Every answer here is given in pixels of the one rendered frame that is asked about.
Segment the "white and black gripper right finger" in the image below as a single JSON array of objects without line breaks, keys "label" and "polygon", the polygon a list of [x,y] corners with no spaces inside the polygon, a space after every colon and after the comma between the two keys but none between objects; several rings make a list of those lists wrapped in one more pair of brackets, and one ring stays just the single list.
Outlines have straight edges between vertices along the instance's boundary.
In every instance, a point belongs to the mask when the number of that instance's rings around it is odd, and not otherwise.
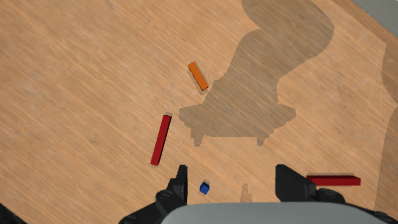
[{"label": "white and black gripper right finger", "polygon": [[284,164],[275,167],[275,194],[281,202],[327,202],[349,205],[365,211],[387,224],[398,224],[398,221],[388,214],[369,210],[347,203],[342,194],[337,191],[319,188],[316,184]]}]

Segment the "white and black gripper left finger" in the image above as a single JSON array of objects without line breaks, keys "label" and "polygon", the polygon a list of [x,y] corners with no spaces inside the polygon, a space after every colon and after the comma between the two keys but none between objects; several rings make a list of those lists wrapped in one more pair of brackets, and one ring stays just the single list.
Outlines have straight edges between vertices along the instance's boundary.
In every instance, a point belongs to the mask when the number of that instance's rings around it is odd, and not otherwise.
[{"label": "white and black gripper left finger", "polygon": [[118,224],[161,224],[173,210],[186,206],[188,166],[180,165],[176,178],[170,178],[166,189],[159,191],[155,202],[125,216]]}]

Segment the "red rod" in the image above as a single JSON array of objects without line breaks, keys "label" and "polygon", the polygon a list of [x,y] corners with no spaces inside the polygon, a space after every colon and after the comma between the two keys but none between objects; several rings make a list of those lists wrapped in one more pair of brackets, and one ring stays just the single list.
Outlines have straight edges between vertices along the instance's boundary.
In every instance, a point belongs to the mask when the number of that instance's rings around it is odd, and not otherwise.
[{"label": "red rod", "polygon": [[361,186],[361,178],[353,175],[306,175],[317,186]]},{"label": "red rod", "polygon": [[163,119],[161,122],[160,130],[158,133],[157,141],[155,144],[154,152],[151,159],[152,165],[158,165],[160,162],[160,158],[162,155],[163,147],[165,144],[166,136],[168,133],[169,125],[171,122],[172,116],[163,115]]}]

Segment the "orange rod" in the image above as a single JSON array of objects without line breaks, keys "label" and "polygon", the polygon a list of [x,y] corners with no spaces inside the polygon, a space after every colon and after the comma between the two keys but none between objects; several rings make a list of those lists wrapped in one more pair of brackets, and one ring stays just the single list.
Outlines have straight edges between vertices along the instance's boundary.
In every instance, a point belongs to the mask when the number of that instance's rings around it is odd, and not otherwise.
[{"label": "orange rod", "polygon": [[207,89],[209,86],[206,83],[205,79],[203,78],[201,72],[199,71],[198,67],[196,66],[195,62],[188,64],[188,68],[190,69],[192,75],[194,76],[195,80],[197,81],[201,90]]}]

